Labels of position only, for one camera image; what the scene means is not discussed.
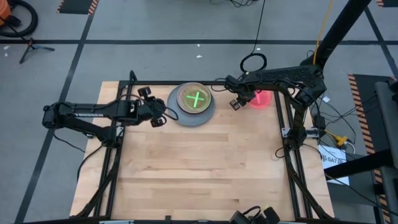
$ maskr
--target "concrete floor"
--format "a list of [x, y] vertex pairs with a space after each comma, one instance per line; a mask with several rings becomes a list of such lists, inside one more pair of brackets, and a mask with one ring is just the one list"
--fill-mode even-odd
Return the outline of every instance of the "concrete floor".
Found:
[[[41, 126], [42, 108], [60, 98], [65, 80], [73, 78], [67, 101], [95, 102], [100, 85], [106, 80], [126, 80], [131, 69], [140, 80], [213, 80], [226, 75], [240, 75], [239, 63], [253, 48], [252, 44], [81, 44], [76, 54], [88, 16], [56, 14], [61, 0], [29, 0], [39, 14], [39, 26], [33, 33], [38, 40], [75, 40], [51, 44], [54, 52], [38, 50], [19, 65], [25, 45], [1, 44], [0, 37], [0, 223], [14, 223], [27, 190], [47, 130]], [[326, 31], [347, 1], [335, 1]], [[270, 0], [266, 2], [259, 39], [316, 40], [328, 1]], [[394, 8], [370, 11], [385, 40], [398, 40], [398, 14]], [[88, 40], [174, 40], [174, 39], [253, 39], [256, 36], [261, 2], [235, 9], [226, 2], [217, 6], [207, 0], [100, 0], [88, 32]], [[363, 14], [345, 40], [377, 40]], [[313, 45], [258, 45], [268, 57], [267, 68], [298, 65]], [[394, 58], [398, 46], [388, 45]], [[74, 71], [72, 61], [78, 62]], [[255, 59], [248, 62], [255, 68]], [[379, 44], [340, 45], [326, 64], [326, 95], [340, 112], [354, 107], [348, 73], [393, 76]], [[322, 106], [322, 111], [330, 108]], [[358, 119], [347, 119], [360, 133]], [[353, 138], [343, 122], [330, 131]], [[86, 138], [69, 130], [58, 136], [85, 147]], [[360, 134], [356, 138], [358, 154], [365, 154]], [[83, 154], [56, 140], [45, 158], [27, 208], [25, 222], [66, 218], [76, 187], [76, 171]], [[371, 207], [333, 201], [336, 217], [357, 222], [374, 222]]]

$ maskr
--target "wooden table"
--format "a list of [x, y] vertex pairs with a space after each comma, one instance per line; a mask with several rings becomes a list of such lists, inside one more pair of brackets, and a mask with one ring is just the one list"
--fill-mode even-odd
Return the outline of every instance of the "wooden table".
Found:
[[[118, 82], [103, 82], [98, 103], [113, 101], [117, 87]], [[152, 95], [166, 101], [175, 86], [150, 88]], [[236, 210], [270, 205], [282, 220], [294, 220], [285, 161], [274, 155], [282, 147], [274, 97], [267, 109], [245, 106], [234, 111], [229, 102], [235, 94], [212, 94], [216, 111], [202, 126], [189, 128], [168, 120], [160, 128], [149, 122], [126, 128], [112, 219], [164, 220], [171, 215], [173, 220], [229, 220]], [[93, 122], [111, 123], [99, 118]], [[309, 113], [305, 123], [311, 126]], [[306, 144], [317, 148], [313, 139]], [[86, 156], [99, 145], [97, 139], [88, 140]], [[333, 216], [319, 154], [308, 146], [300, 151], [309, 191]], [[71, 215], [98, 188], [104, 153], [101, 150], [83, 166]], [[302, 205], [298, 188], [297, 192]], [[107, 199], [105, 193], [101, 214]], [[304, 217], [303, 205], [300, 210]]]

